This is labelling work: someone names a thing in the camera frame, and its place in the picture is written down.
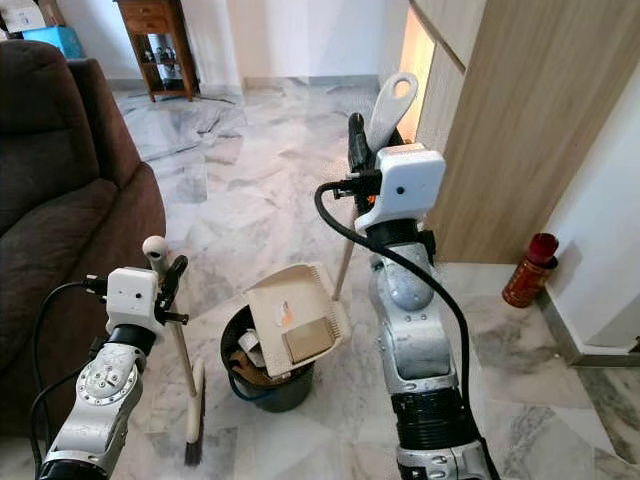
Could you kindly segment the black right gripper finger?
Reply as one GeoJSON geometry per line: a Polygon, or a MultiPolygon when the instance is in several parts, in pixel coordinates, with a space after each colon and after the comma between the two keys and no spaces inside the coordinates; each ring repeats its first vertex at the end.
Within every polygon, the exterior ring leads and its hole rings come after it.
{"type": "Polygon", "coordinates": [[[375,168],[376,156],[367,141],[364,115],[353,111],[348,118],[349,172],[366,172],[375,168]]]}

